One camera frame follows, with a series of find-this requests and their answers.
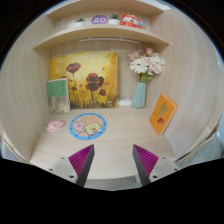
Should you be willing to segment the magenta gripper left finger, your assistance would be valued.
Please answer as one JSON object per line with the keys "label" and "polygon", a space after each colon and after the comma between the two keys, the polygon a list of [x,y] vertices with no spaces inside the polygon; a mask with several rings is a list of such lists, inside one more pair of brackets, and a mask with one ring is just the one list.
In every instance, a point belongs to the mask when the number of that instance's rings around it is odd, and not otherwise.
{"label": "magenta gripper left finger", "polygon": [[48,168],[48,171],[83,187],[87,181],[94,154],[94,145],[89,145],[69,157],[60,157]]}

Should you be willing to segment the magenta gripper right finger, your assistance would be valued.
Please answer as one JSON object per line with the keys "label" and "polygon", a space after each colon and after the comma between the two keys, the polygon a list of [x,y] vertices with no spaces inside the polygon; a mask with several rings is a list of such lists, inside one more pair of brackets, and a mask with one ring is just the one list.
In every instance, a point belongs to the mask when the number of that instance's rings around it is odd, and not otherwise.
{"label": "magenta gripper right finger", "polygon": [[133,145],[132,154],[140,182],[143,186],[180,170],[180,168],[167,157],[158,157],[138,145]]}

